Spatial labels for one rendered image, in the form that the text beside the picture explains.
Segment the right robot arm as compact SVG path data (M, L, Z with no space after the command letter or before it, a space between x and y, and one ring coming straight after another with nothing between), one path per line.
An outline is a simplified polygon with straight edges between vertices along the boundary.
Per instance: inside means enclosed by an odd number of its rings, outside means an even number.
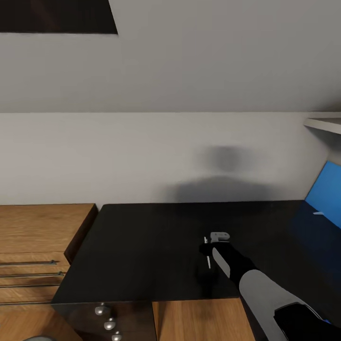
M341 341L341 328L327 321L299 297L280 287L240 254L227 240L226 232L212 232L211 243L199 252L214 257L233 281L269 341Z

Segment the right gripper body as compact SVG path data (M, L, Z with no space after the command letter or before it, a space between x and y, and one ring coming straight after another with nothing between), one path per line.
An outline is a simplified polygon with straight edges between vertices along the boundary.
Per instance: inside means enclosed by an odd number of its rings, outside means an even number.
M202 244L202 253L204 256L206 257L213 257L213 246L215 245L216 243L203 243Z

